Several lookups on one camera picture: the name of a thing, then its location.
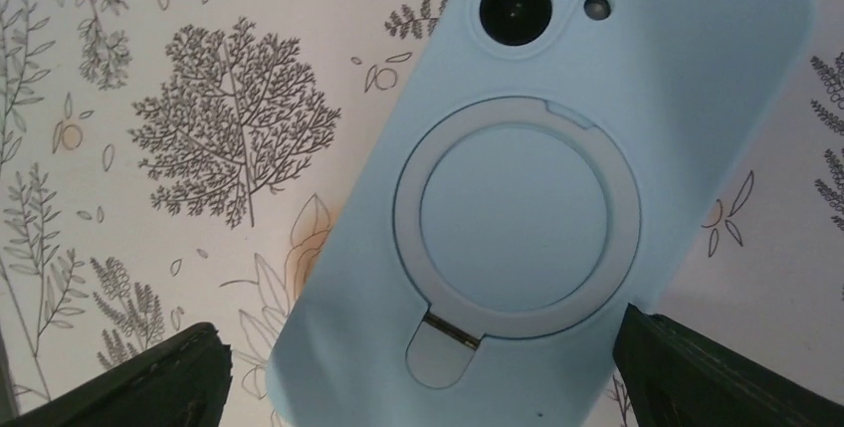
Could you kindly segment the blue-cased black phone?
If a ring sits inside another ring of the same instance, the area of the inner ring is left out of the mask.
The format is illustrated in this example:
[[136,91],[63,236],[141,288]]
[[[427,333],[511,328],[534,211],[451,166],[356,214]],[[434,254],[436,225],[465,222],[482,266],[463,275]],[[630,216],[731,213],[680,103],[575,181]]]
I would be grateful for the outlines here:
[[812,0],[449,0],[272,350],[294,426],[579,426]]

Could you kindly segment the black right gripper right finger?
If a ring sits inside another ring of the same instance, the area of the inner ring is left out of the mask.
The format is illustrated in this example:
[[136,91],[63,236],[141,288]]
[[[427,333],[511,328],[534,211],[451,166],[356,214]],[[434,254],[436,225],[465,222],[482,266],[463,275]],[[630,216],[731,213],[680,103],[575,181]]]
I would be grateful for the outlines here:
[[624,313],[613,359],[641,426],[840,426],[843,407],[666,316]]

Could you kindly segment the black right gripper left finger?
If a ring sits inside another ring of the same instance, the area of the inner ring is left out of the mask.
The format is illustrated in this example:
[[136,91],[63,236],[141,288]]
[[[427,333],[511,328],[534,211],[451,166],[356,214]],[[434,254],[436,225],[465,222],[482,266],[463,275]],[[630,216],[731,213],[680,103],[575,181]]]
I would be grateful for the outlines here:
[[216,427],[232,379],[231,346],[204,321],[2,424]]

